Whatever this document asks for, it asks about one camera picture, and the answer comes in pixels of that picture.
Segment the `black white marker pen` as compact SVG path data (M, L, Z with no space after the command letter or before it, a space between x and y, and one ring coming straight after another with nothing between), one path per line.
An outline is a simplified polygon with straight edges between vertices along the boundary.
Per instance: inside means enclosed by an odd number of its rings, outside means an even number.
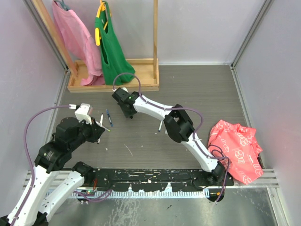
M99 122L99 126L102 127L102 125L103 125L103 113L101 114L100 122Z

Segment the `blue pen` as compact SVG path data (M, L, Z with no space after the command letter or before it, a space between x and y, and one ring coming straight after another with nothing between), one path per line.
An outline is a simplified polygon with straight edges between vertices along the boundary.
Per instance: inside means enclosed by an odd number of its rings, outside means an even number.
M112 123L112 120L111 120L111 116L110 116L110 112L108 109L106 109L106 113L107 113L107 117L108 117L108 120L109 120L109 123L110 123L110 126L113 127L113 123Z

